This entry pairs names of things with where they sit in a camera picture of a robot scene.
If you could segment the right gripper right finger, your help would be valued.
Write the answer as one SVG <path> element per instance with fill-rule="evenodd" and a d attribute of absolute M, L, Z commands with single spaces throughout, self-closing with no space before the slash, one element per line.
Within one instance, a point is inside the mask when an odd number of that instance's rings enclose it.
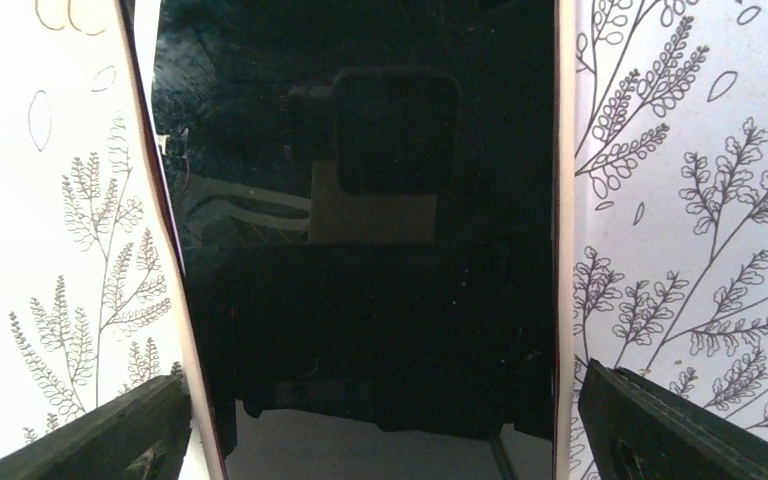
<path fill-rule="evenodd" d="M 608 480 L 768 480 L 768 443 L 660 385 L 591 360 L 579 414 Z"/>

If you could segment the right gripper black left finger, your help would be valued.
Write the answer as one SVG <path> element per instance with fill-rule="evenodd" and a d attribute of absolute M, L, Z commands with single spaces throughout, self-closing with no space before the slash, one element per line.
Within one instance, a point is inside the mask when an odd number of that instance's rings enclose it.
<path fill-rule="evenodd" d="M 155 377 L 0 459 L 0 479 L 177 479 L 191 434 L 178 375 Z"/>

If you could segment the black phone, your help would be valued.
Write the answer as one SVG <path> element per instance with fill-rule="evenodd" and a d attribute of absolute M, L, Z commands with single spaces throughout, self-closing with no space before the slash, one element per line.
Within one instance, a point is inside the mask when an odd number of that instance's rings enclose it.
<path fill-rule="evenodd" d="M 117 8 L 225 477 L 554 478 L 554 3 Z"/>

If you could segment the floral patterned table mat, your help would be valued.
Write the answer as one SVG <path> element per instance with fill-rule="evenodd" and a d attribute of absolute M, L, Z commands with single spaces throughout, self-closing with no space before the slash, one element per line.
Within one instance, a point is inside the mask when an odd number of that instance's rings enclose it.
<path fill-rule="evenodd" d="M 0 459 L 178 375 L 228 479 L 121 1 L 0 1 Z M 768 443 L 768 1 L 551 1 L 552 479 L 591 360 Z"/>

